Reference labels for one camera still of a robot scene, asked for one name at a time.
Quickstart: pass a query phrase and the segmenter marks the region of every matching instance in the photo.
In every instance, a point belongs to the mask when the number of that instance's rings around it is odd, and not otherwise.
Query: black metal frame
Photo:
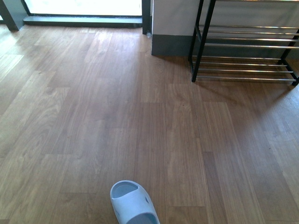
[[[2,20],[0,20],[0,24],[5,24],[3,18],[2,18]]]
[[[29,25],[54,25],[54,26],[86,26],[86,24],[82,22],[70,22],[70,21],[65,21],[63,18],[112,18],[112,19],[142,19],[142,24],[140,23],[134,23],[133,21],[130,23],[126,23],[125,21],[119,23],[118,21],[116,22],[109,22],[109,23],[100,23],[95,20],[95,22],[92,22],[91,27],[115,27],[115,28],[139,28],[142,26],[142,33],[147,34],[148,32],[151,33],[151,16],[150,16],[150,0],[142,0],[142,15],[140,16],[129,16],[129,15],[70,15],[70,14],[34,14],[31,13],[27,3],[25,0],[21,0],[21,3],[23,4],[27,14],[31,17],[35,16],[42,16],[42,17],[49,17],[47,21],[39,21],[39,20],[34,20],[34,21],[25,21],[26,24]],[[62,17],[61,21],[52,21],[50,17]]]
[[[279,0],[264,0],[264,1],[279,2]],[[192,36],[192,42],[191,42],[189,56],[188,56],[188,61],[190,63],[190,67],[191,67],[191,71],[192,71],[192,79],[191,79],[192,82],[196,81],[198,71],[201,70],[201,69],[199,69],[199,66],[200,66],[201,59],[203,57],[203,51],[204,51],[204,47],[206,45],[206,38],[207,38],[207,34],[208,34],[208,31],[209,31],[209,28],[210,28],[210,23],[211,23],[211,19],[212,19],[212,16],[213,16],[213,11],[214,11],[216,0],[210,0],[208,11],[207,11],[207,14],[206,14],[205,24],[204,24],[204,27],[203,27],[203,32],[201,34],[200,27],[199,27],[199,21],[200,21],[200,16],[201,16],[201,12],[202,12],[203,3],[204,3],[204,0],[200,0],[199,7],[198,7],[198,13],[197,13],[197,17],[196,17],[196,22],[195,22],[195,26],[194,26],[194,32],[193,32],[193,36]],[[278,64],[283,64],[286,67],[286,69],[288,70],[288,72],[291,74],[293,79],[276,79],[278,81],[293,81],[293,83],[292,83],[293,86],[296,86],[296,85],[299,84],[299,74],[296,74],[294,72],[294,70],[292,69],[290,64],[286,61],[286,57],[288,56],[288,54],[290,53],[292,48],[298,49],[298,47],[294,47],[294,45],[295,45],[296,41],[299,39],[299,35],[298,35],[299,34],[299,29],[298,29],[296,34],[297,35],[295,35],[293,37],[293,39],[290,40],[289,45],[287,47],[282,47],[282,48],[285,48],[286,50],[284,51],[284,53],[282,54],[280,59],[278,59]],[[193,55],[193,51],[194,51],[196,38],[199,40],[200,46],[199,46],[199,50],[198,50],[198,53],[197,53],[196,62],[195,62],[195,65],[194,65],[193,60],[192,60],[192,55]],[[217,45],[218,46],[221,46],[221,45],[224,46],[225,45],[226,46],[228,44],[207,44],[207,45],[210,45],[210,46],[217,46]],[[253,46],[253,47],[270,47],[270,46]],[[234,78],[234,79],[249,80],[250,78]],[[273,81],[275,79],[261,78],[259,80],[271,80],[271,81]]]
[[[0,0],[1,23],[6,24],[10,31],[19,31],[27,16],[23,5],[18,0]]]

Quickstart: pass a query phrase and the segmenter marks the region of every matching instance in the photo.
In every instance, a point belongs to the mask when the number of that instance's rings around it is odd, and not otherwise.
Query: wooden floor
[[[141,33],[0,26],[0,224],[116,224],[124,179],[162,224],[299,224],[299,87],[191,83]]]

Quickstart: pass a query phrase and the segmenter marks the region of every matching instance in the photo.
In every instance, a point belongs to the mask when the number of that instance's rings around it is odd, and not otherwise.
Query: window
[[[32,14],[141,16],[141,0],[25,0]]]

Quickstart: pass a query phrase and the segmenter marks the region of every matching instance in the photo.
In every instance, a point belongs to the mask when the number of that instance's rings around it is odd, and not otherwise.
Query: bright light
[[[142,15],[141,0],[25,0],[33,14]]]

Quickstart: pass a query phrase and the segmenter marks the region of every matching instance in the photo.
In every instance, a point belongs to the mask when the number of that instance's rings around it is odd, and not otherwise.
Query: white slide sandal
[[[146,190],[133,181],[119,181],[110,191],[111,203],[120,224],[160,224]]]

